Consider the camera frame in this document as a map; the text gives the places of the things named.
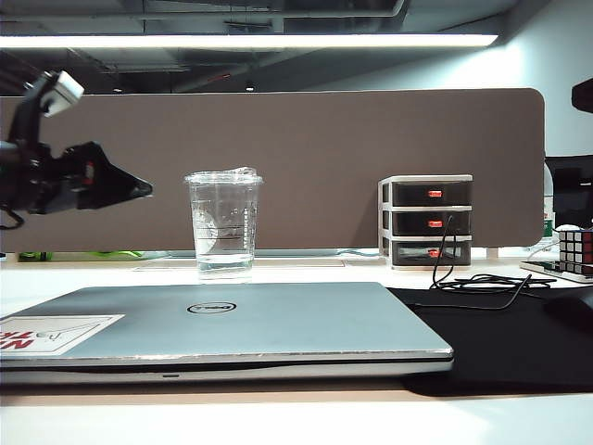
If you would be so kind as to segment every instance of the fluorescent light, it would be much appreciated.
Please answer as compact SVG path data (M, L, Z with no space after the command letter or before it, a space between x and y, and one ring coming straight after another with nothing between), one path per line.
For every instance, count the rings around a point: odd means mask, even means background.
M324 35L47 35L0 36L8 48L356 48L488 46L494 34L324 34Z

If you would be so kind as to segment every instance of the black mouse pad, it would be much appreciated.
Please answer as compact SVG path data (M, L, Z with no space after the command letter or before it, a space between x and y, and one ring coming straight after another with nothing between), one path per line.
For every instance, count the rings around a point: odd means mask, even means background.
M464 295L389 288L404 303L502 306L511 294ZM432 396L593 391L593 333L550 316L546 299L568 289L529 289L504 311L416 308L454 349L451 371L402 379Z

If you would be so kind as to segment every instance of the silver laptop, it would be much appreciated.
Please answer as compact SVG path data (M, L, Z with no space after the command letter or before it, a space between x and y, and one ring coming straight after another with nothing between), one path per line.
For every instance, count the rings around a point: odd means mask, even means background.
M378 283L88 287L1 323L3 384L409 375L453 360Z

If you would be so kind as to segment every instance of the desk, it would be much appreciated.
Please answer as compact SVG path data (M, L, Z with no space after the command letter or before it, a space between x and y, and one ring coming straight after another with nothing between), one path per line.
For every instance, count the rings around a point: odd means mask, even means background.
M477 258L453 276L525 276L517 263L517 258ZM196 283L188 260L5 262L1 267L3 316L85 286ZM382 261L354 257L259 259L253 271L255 283L327 281L427 288L431 274L392 271ZM593 394L429 398L392 379L74 387L9 391L2 398L1 441L590 444L591 419Z

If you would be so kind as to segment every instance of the plastic cup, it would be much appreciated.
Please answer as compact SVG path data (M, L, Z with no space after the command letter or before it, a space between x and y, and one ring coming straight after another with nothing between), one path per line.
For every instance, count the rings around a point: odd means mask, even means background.
M189 184L198 278L242 280L251 275L256 244L258 191L255 169L195 172Z

